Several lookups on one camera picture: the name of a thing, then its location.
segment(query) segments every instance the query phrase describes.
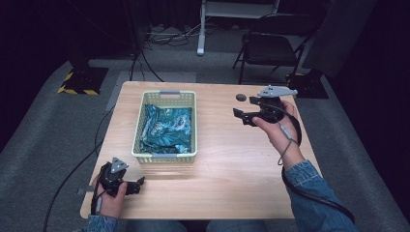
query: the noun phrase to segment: basket handle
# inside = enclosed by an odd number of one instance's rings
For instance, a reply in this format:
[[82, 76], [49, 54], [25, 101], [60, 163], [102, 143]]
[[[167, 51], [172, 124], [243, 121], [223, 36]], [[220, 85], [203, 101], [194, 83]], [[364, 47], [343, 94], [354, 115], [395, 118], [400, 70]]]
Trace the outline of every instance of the basket handle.
[[181, 91], [179, 90], [160, 90], [161, 97], [163, 95], [181, 95]]

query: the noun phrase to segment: denim sleeve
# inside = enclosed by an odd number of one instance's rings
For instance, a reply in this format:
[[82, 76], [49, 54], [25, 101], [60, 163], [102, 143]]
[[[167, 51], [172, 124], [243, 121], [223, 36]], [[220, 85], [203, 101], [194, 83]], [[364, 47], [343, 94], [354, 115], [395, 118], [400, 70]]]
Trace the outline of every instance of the denim sleeve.
[[[296, 164], [284, 173], [295, 188], [341, 205], [309, 160]], [[358, 231], [352, 221], [338, 210], [306, 199], [290, 189], [287, 191], [299, 231]]]
[[74, 230], [74, 232], [114, 232], [118, 229], [118, 220], [116, 218], [90, 215], [88, 219], [87, 227]]

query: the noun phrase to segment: white stand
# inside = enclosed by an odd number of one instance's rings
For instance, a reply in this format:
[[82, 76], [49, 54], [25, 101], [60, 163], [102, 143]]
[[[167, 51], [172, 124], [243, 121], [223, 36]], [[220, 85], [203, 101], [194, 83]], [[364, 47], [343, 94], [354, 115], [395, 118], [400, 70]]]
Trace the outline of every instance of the white stand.
[[229, 3], [229, 2], [207, 2], [202, 0], [201, 6], [201, 30], [197, 54], [205, 53], [205, 16], [224, 16], [241, 18], [259, 18], [263, 15], [275, 14], [278, 11], [280, 0], [274, 0], [273, 5]]

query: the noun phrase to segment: gray carpet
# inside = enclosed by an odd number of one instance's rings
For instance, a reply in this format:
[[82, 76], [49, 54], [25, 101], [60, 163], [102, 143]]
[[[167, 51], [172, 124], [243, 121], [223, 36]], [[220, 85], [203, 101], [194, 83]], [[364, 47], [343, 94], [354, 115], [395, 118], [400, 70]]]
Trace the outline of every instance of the gray carpet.
[[[240, 49], [241, 35], [238, 31], [216, 31], [207, 36], [203, 57], [196, 55], [197, 37], [190, 38], [184, 46], [152, 45], [145, 55], [162, 77], [166, 77], [165, 73], [189, 73], [198, 83], [235, 84], [239, 69], [232, 70], [231, 66]], [[143, 59], [138, 59], [143, 66], [135, 64], [135, 79], [142, 77], [141, 70], [146, 74], [149, 71]], [[98, 96], [57, 94], [71, 69], [69, 63], [49, 77], [1, 153], [1, 231], [43, 229], [53, 194], [73, 168], [93, 151], [95, 141], [103, 139], [109, 112], [102, 119], [131, 64], [127, 59], [90, 61], [92, 67], [109, 68]], [[246, 69], [247, 76], [253, 72], [260, 70]], [[280, 69], [274, 79], [283, 79], [286, 73], [287, 69]], [[361, 231], [410, 231], [332, 89], [325, 78], [322, 82], [330, 95], [328, 100], [296, 99], [296, 103], [324, 177], [356, 216]], [[77, 194], [77, 190], [88, 185], [96, 159], [92, 155], [86, 160], [61, 189], [51, 211], [48, 231], [71, 231], [87, 224], [79, 215], [83, 195]], [[296, 231], [292, 219], [266, 222], [269, 231]]]

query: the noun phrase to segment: black base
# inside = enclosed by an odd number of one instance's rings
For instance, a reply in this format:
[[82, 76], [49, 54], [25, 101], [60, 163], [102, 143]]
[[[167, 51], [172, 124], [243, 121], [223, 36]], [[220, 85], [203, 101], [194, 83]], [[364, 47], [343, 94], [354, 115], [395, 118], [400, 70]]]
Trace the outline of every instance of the black base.
[[98, 95], [108, 68], [90, 67], [86, 71], [72, 69], [58, 93]]
[[312, 74], [296, 73], [286, 76], [287, 87], [298, 91], [300, 99], [328, 99], [329, 96], [320, 81], [320, 76]]

